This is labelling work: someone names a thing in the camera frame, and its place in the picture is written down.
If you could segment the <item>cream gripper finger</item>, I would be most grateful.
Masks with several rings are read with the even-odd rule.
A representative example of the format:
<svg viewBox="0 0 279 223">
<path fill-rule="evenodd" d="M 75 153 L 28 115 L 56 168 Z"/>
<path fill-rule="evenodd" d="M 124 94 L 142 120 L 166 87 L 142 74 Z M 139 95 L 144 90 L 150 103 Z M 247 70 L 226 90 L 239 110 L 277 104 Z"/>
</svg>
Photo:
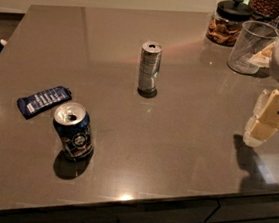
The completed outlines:
<svg viewBox="0 0 279 223">
<path fill-rule="evenodd" d="M 279 88 L 264 90 L 256 101 L 243 135 L 244 143 L 252 148 L 264 144 L 279 131 Z"/>
</svg>

